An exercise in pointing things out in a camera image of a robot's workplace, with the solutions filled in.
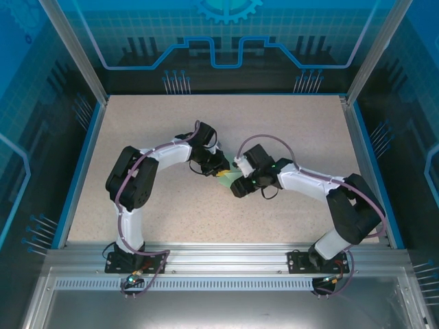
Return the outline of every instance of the metal corner post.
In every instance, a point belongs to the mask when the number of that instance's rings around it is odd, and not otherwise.
[[[403,20],[405,13],[409,9],[413,0],[396,0],[393,8],[390,10],[387,19],[385,20],[381,30],[378,33],[366,59],[358,70],[354,81],[349,88],[346,98],[348,105],[351,105],[357,100],[358,95],[366,84],[370,74],[377,65],[379,58],[383,54],[388,42],[393,37],[400,22]]]
[[[93,66],[88,60],[85,51],[83,50],[60,5],[56,0],[39,1],[44,8],[44,11],[46,11],[51,23],[54,25],[55,30],[69,51],[70,56],[75,61],[85,81],[92,90],[96,100],[100,102],[101,105],[105,106],[107,104],[106,91],[96,75]]]

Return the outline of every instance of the beige work surface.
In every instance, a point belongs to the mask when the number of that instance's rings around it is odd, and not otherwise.
[[[298,163],[332,175],[359,173],[338,96],[111,96],[69,234],[69,241],[114,241],[116,214],[105,182],[121,150],[148,148],[192,132],[195,120],[214,127],[226,154],[254,134],[289,143]],[[275,160],[281,144],[257,139]],[[314,242],[332,228],[327,205],[293,191],[264,200],[238,199],[216,178],[188,163],[157,174],[143,210],[146,241],[205,243]]]

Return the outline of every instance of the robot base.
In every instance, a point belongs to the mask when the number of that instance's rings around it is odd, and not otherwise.
[[[144,274],[154,274],[164,257],[165,255],[141,256],[129,254],[115,245],[115,250],[108,253],[104,271],[105,273],[129,274],[142,269]],[[159,273],[164,273],[165,267],[166,265],[163,266]]]
[[[331,260],[328,260],[326,264],[318,271],[309,261],[308,252],[300,252],[298,250],[293,250],[287,253],[288,262],[288,272],[289,274],[313,274],[313,273],[324,273],[324,274],[340,274],[341,262],[343,265],[343,274],[349,273],[349,264],[346,254],[340,252]]]

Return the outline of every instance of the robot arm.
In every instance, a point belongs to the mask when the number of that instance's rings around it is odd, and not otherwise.
[[[348,178],[335,177],[300,168],[288,159],[275,162],[260,145],[235,158],[234,165],[243,173],[231,186],[236,197],[275,186],[301,192],[328,204],[334,228],[308,251],[309,263],[316,271],[320,271],[350,245],[359,244],[381,221],[377,212],[363,198],[337,182],[347,183],[361,191],[384,213],[367,183],[356,174]]]
[[[122,232],[126,242],[135,250],[142,250],[144,240],[142,236],[142,207],[150,198],[156,173],[179,162],[194,161],[201,167],[205,175],[217,175],[219,172],[229,170],[230,165],[220,150],[216,131],[209,125],[201,122],[197,134],[189,141],[178,143],[191,135],[176,136],[171,142],[173,145],[153,150],[140,164],[135,175],[130,178],[119,199],[123,206]],[[110,176],[106,182],[106,190],[114,202],[122,182],[128,175],[133,164],[151,149],[135,149],[131,146],[123,149]],[[118,236],[117,247],[125,252],[132,252],[122,243]]]

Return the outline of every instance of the enclosure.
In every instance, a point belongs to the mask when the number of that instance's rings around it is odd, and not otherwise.
[[[438,12],[434,0],[0,0],[0,326],[436,328]],[[231,161],[273,134],[300,166],[367,181],[386,234],[352,247],[343,294],[315,296],[322,275],[289,272],[287,253],[333,228],[326,204],[238,199],[181,163],[141,210],[145,250],[170,250],[165,271],[125,301],[126,274],[104,272],[118,235],[106,179],[125,146],[195,120]]]

